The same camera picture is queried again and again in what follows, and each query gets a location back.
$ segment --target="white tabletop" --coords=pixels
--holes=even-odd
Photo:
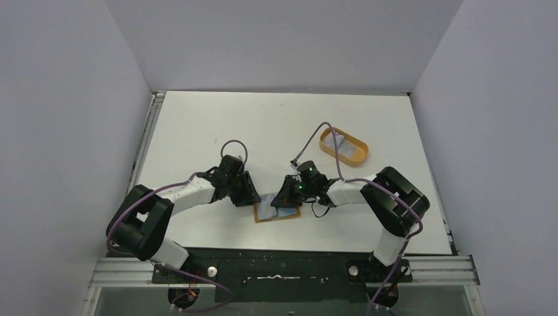
[[[352,168],[342,163],[346,178],[376,174],[395,167],[430,200],[424,231],[407,253],[450,254],[440,205],[408,97],[286,93],[167,92],[139,184],[157,188],[185,180],[220,162],[224,142],[246,144],[256,190],[277,192],[289,161],[314,129],[330,122],[364,141],[367,160]],[[316,136],[299,162],[313,160],[328,178],[337,177],[335,159],[321,151]],[[226,153],[243,155],[238,144]],[[319,214],[324,209],[317,205]],[[309,205],[301,216],[258,223],[252,207],[234,207],[228,198],[200,205],[171,218],[166,237],[185,247],[273,250],[372,251],[382,227],[367,205],[344,205],[314,218]]]

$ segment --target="orange oval container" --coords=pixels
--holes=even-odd
[[[363,141],[358,140],[357,138],[340,130],[339,128],[333,127],[333,129],[337,133],[343,135],[345,138],[341,145],[338,144],[339,160],[351,167],[359,166],[363,162],[365,162],[365,159],[368,155],[368,145],[365,144]],[[322,135],[320,136],[320,148],[321,150],[325,151],[327,154],[335,158],[335,150],[324,143],[324,140],[330,133],[331,131],[329,128],[322,133]]]

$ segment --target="cable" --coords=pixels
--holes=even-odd
[[[322,126],[327,125],[330,128],[330,131],[333,135],[333,133],[335,132],[333,126],[329,123],[329,122],[323,122],[322,124],[320,124],[318,126],[318,128],[316,128],[316,130],[314,131],[314,133],[312,134],[312,136],[310,136],[310,138],[308,139],[308,142],[306,142],[306,145],[304,145],[304,148],[298,153],[298,155],[296,155],[295,159],[293,159],[293,161],[296,163],[296,161],[302,156],[302,154],[304,153],[304,151],[306,150],[306,148],[308,147],[308,145],[310,144],[310,141],[314,138],[314,136],[316,135],[316,133],[320,130],[320,128],[322,128]],[[374,296],[372,297],[372,299],[368,302],[368,307],[367,307],[367,311],[366,311],[366,316],[370,313],[370,311],[372,310],[372,307],[374,306],[374,304],[382,306],[380,304],[375,303],[374,301],[376,300],[376,298],[378,297],[378,295],[380,294],[380,291],[383,289],[383,287],[386,285],[386,283],[389,281],[389,279],[392,277],[393,273],[395,272],[395,270],[397,269],[397,266],[399,265],[399,262],[401,261],[401,256],[403,255],[403,253],[405,252],[405,249],[407,248],[407,245],[409,244],[409,240],[413,237],[416,236],[417,234],[419,234],[420,232],[422,232],[423,229],[423,225],[422,225],[422,220],[420,219],[420,217],[415,213],[415,211],[409,206],[407,205],[407,203],[405,203],[405,201],[403,201],[401,198],[399,198],[397,195],[393,194],[391,191],[389,191],[388,189],[384,188],[383,186],[372,182],[368,179],[364,179],[364,178],[354,178],[354,179],[349,179],[346,180],[343,175],[341,174],[341,167],[339,164],[339,149],[337,146],[337,140],[335,139],[335,137],[333,137],[333,143],[334,143],[334,149],[335,149],[335,163],[337,166],[337,172],[339,174],[339,178],[343,181],[345,181],[346,183],[350,183],[350,182],[365,182],[367,184],[370,184],[371,186],[374,186],[376,189],[384,192],[385,194],[388,194],[392,199],[394,199],[396,202],[398,202],[398,204],[400,204],[401,206],[403,206],[406,210],[408,210],[409,214],[411,214],[415,220],[417,220],[417,224],[418,224],[418,230],[411,233],[410,235],[408,235],[407,239],[405,240],[405,243],[401,249],[401,251],[399,252],[399,254],[397,255],[397,260],[395,260],[395,263],[393,263],[393,267],[391,269],[391,271],[388,273],[387,277],[384,279],[384,281],[380,284],[380,286],[378,287],[378,289],[376,290],[376,293],[374,293]],[[388,311],[390,311],[392,314],[397,315],[397,313],[392,310],[392,309],[388,309],[386,307],[386,309]]]
[[[300,156],[302,156],[302,153],[306,150],[306,147],[308,147],[308,145],[310,144],[310,141],[314,138],[314,136],[316,135],[316,133],[320,130],[320,128],[322,128],[322,126],[327,125],[330,128],[330,131],[333,135],[333,133],[335,132],[333,126],[331,126],[330,123],[328,122],[323,122],[322,124],[320,124],[318,126],[318,128],[316,128],[316,130],[314,131],[314,133],[312,134],[312,136],[310,136],[310,138],[308,139],[308,142],[306,142],[306,145],[304,145],[304,148],[298,153],[298,155],[296,155],[295,159],[293,159],[293,162],[297,162],[297,160],[300,158]],[[335,137],[333,137],[333,144],[335,147],[335,161],[337,162],[337,173],[339,174],[339,177],[341,178],[341,180],[345,180],[343,178],[343,176],[341,175],[341,167],[339,166],[339,151],[338,151],[338,147],[337,147],[337,139],[335,139]]]
[[[317,219],[321,219],[322,217],[326,216],[326,214],[330,211],[331,207],[328,207],[328,209],[320,216],[316,215],[316,212],[314,212],[314,203],[310,204],[310,208],[312,209],[312,213],[314,213],[314,216]]]
[[[199,276],[199,270],[196,270],[195,275]],[[192,290],[191,290],[191,285],[195,282],[196,282],[196,279],[193,279],[188,283],[188,291],[186,291],[186,294],[192,294],[193,293]]]
[[[213,171],[217,170],[217,168],[218,168],[217,166],[213,166],[208,171],[205,171],[205,173],[210,173],[211,174]]]
[[[363,275],[361,273],[358,274],[358,277],[361,280],[361,282],[363,283],[365,291],[368,294],[368,286],[366,286],[365,278],[363,278]],[[392,309],[391,307],[383,306],[383,305],[380,305],[380,304],[377,304],[377,306],[378,307],[384,307],[386,309],[386,311],[389,311],[391,314],[393,314],[395,316],[399,316],[399,314],[394,309]]]
[[[226,300],[225,302],[221,302],[221,303],[219,303],[219,304],[216,304],[216,305],[210,306],[210,307],[205,307],[205,308],[200,308],[200,309],[182,309],[182,308],[179,308],[179,307],[175,306],[174,304],[176,303],[176,301],[178,301],[180,298],[183,298],[184,296],[186,296],[186,295],[188,294],[188,293],[186,292],[185,294],[176,296],[176,297],[172,300],[172,302],[170,303],[170,304],[171,304],[171,305],[170,305],[171,308],[174,308],[174,309],[176,309],[176,310],[178,310],[178,311],[180,311],[180,312],[183,312],[183,313],[203,313],[203,312],[205,312],[205,311],[212,311],[212,310],[214,310],[214,309],[218,309],[218,308],[220,308],[220,307],[222,307],[222,306],[225,306],[226,304],[230,303],[230,302],[232,301],[233,297],[234,297],[234,294],[232,293],[231,290],[229,290],[226,286],[224,286],[224,285],[222,285],[222,284],[219,284],[219,283],[217,283],[217,282],[215,282],[215,281],[209,280],[209,279],[207,279],[207,278],[203,278],[202,276],[193,275],[193,274],[188,273],[188,272],[186,272],[186,271],[182,271],[182,270],[177,269],[177,268],[175,268],[175,267],[171,267],[170,265],[165,265],[164,263],[163,263],[163,267],[164,267],[165,269],[167,269],[167,270],[172,271],[172,272],[175,272],[175,273],[178,273],[178,274],[181,274],[181,275],[185,275],[185,276],[190,277],[190,278],[195,278],[195,279],[197,279],[197,280],[200,280],[201,282],[213,284],[213,285],[215,285],[217,288],[220,288],[221,290],[223,290],[223,291],[225,291],[225,292],[227,292],[227,293],[230,294],[230,299]]]
[[[132,255],[130,252],[120,252],[118,250],[114,250],[113,248],[114,242],[111,242],[111,248],[109,249],[109,253],[117,254],[117,255]]]
[[[148,194],[146,194],[145,196],[143,196],[141,199],[137,200],[134,204],[130,205],[129,208],[127,208],[124,212],[122,212],[122,214],[120,214],[119,218],[114,222],[114,224],[112,225],[111,229],[109,230],[109,233],[107,234],[107,241],[106,241],[106,245],[107,245],[107,249],[109,251],[114,251],[113,248],[111,247],[111,242],[114,236],[114,232],[117,228],[117,226],[126,218],[126,216],[128,216],[128,214],[130,214],[130,212],[132,212],[132,210],[134,210],[136,207],[138,207],[139,204],[142,204],[145,200],[149,199],[151,196],[154,196],[155,194],[161,192],[161,191],[165,191],[167,189],[170,188],[175,188],[177,186],[184,186],[188,183],[190,183],[190,181],[194,178],[194,176],[196,176],[199,172],[195,172],[193,173],[188,180],[184,181],[184,182],[177,182],[177,183],[173,183],[173,184],[168,184],[166,186],[161,186],[160,188],[153,190],[151,192],[149,192]]]
[[[128,214],[130,214],[130,212],[132,212],[132,210],[134,210],[139,204],[143,203],[145,200],[149,199],[151,196],[154,196],[155,194],[157,194],[157,193],[159,193],[159,192],[161,192],[161,191],[164,191],[164,190],[167,190],[167,189],[170,189],[170,188],[175,188],[175,187],[177,187],[177,186],[185,186],[186,184],[190,183],[190,181],[192,181],[192,179],[193,179],[195,176],[197,176],[199,173],[200,173],[200,172],[195,172],[195,173],[193,173],[193,174],[192,174],[186,181],[184,181],[184,182],[177,182],[177,183],[169,184],[169,185],[162,186],[162,187],[160,187],[160,188],[158,188],[158,189],[156,189],[156,190],[153,190],[153,191],[149,192],[148,194],[146,194],[145,196],[143,196],[141,199],[137,200],[134,204],[132,204],[129,208],[127,208],[124,212],[122,212],[122,214],[121,214],[121,215],[118,217],[118,219],[114,222],[114,224],[112,225],[112,227],[111,227],[109,233],[107,234],[107,242],[106,242],[107,249],[108,249],[109,251],[114,251],[114,250],[112,249],[111,242],[112,242],[112,239],[113,239],[113,236],[114,236],[114,231],[116,230],[116,227],[117,227],[117,226],[124,220],[124,218],[126,218],[126,216],[128,216]],[[219,303],[219,304],[214,305],[214,306],[212,306],[212,307],[207,307],[207,308],[203,308],[203,309],[191,309],[191,310],[187,310],[187,309],[182,310],[182,309],[176,308],[176,309],[178,309],[179,311],[184,311],[184,312],[186,312],[186,313],[197,313],[197,312],[204,312],[204,311],[212,311],[212,310],[217,309],[217,308],[220,308],[220,307],[222,307],[222,306],[224,306],[224,305],[226,305],[226,304],[228,304],[228,303],[230,303],[230,302],[232,301],[232,296],[233,296],[234,294],[233,294],[232,291],[229,290],[227,287],[225,287],[225,286],[223,286],[223,285],[221,285],[221,284],[219,284],[219,283],[217,283],[217,282],[214,282],[214,281],[212,281],[212,280],[208,280],[208,279],[206,279],[206,278],[203,278],[203,277],[201,277],[201,276],[193,275],[193,274],[188,273],[188,272],[186,272],[186,271],[182,271],[182,270],[180,270],[180,269],[176,269],[176,268],[174,268],[174,267],[171,267],[170,265],[165,265],[165,263],[160,263],[160,264],[162,264],[163,267],[165,267],[165,269],[167,269],[167,270],[173,271],[173,272],[178,273],[178,274],[181,274],[181,275],[185,275],[185,276],[190,277],[190,278],[195,278],[195,279],[200,280],[200,281],[202,281],[202,282],[206,282],[206,283],[209,283],[209,284],[213,284],[213,285],[215,285],[216,287],[221,288],[222,290],[224,290],[225,292],[227,292],[227,293],[229,293],[229,294],[231,295],[230,300],[225,301],[225,302],[222,302],[222,303]],[[181,298],[181,297],[184,296],[184,295],[185,295],[185,294],[183,294],[183,295],[181,295],[181,296],[177,296],[177,297],[172,301],[172,303],[171,303],[172,305],[171,305],[171,306],[174,305],[174,302],[175,302],[178,298]]]
[[[386,291],[391,292],[392,290],[395,290],[397,288],[397,285],[399,284],[399,281],[405,276],[405,273],[407,273],[407,271],[409,270],[409,267],[405,267],[405,269],[401,272],[401,274],[395,278],[395,280],[393,280],[392,285],[390,285]]]
[[[223,147],[221,147],[221,159],[223,158],[223,150],[230,143],[239,143],[240,145],[242,145],[242,147],[244,148],[244,153],[245,153],[244,165],[246,165],[246,163],[248,162],[248,149],[246,148],[246,145],[244,145],[244,143],[239,141],[239,140],[229,140],[228,142],[223,144]]]

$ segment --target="gray wall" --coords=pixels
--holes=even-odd
[[[105,0],[153,90],[410,92],[462,0]]]
[[[558,2],[465,0],[412,102],[488,315],[558,315]]]
[[[77,315],[150,93],[102,0],[0,5],[0,309]]]

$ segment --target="screw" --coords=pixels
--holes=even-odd
[[[352,265],[349,268],[349,274],[352,275],[353,277],[359,275],[359,268],[357,268],[355,265]]]
[[[217,268],[216,267],[209,267],[207,268],[207,276],[213,278],[217,275]]]

